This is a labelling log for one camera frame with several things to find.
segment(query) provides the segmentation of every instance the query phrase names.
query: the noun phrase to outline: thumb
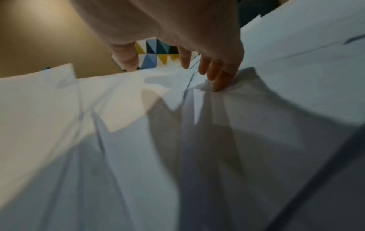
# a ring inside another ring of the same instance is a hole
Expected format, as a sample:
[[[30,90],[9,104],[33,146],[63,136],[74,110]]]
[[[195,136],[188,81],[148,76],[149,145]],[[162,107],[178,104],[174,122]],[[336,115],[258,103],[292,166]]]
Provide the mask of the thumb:
[[[120,44],[111,44],[109,48],[115,55],[118,62],[127,70],[134,71],[137,69],[139,60],[137,50],[134,47],[133,43],[120,45]]]

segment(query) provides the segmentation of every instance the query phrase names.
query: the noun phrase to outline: skin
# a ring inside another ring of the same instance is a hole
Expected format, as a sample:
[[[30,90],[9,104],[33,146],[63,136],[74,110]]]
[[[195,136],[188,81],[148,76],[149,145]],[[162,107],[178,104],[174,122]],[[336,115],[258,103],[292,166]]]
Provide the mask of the skin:
[[[199,73],[214,81],[213,91],[229,84],[243,60],[236,0],[70,1],[128,71],[138,67],[133,42],[151,37],[177,46],[185,69],[198,51]]]

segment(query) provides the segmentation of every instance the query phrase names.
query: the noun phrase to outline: tan wall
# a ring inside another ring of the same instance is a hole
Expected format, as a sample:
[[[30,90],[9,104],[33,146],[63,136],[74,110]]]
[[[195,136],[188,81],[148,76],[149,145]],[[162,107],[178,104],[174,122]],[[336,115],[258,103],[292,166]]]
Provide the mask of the tan wall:
[[[121,72],[67,0],[0,0],[0,77],[66,63],[78,78]]]

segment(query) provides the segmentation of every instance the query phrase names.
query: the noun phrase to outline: black triangle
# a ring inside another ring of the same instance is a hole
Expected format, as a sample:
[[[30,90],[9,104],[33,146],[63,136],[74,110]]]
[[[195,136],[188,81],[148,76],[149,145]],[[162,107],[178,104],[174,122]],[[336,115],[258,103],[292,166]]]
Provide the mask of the black triangle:
[[[168,54],[159,40],[157,40],[157,54]]]
[[[170,46],[168,54],[179,54],[178,48],[176,46]]]
[[[147,54],[154,54],[155,52],[153,51],[151,46],[148,44],[148,42],[146,42],[146,45],[147,45]]]

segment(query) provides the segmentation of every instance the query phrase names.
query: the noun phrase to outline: teal triangle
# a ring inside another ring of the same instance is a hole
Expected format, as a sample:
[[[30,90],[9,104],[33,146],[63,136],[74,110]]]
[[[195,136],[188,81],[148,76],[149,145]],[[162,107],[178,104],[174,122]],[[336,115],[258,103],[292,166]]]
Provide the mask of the teal triangle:
[[[141,69],[156,67],[156,65],[157,65],[157,56],[155,54],[146,54]]]
[[[166,54],[168,54],[168,50],[170,49],[170,46],[162,41],[160,41],[160,43],[161,43],[162,47],[165,49]]]
[[[157,51],[157,39],[156,38],[154,38],[154,39],[147,39],[146,40],[146,43],[153,50],[153,53],[156,54],[156,51]]]
[[[163,47],[160,40],[157,40],[157,54],[168,54],[168,50]]]

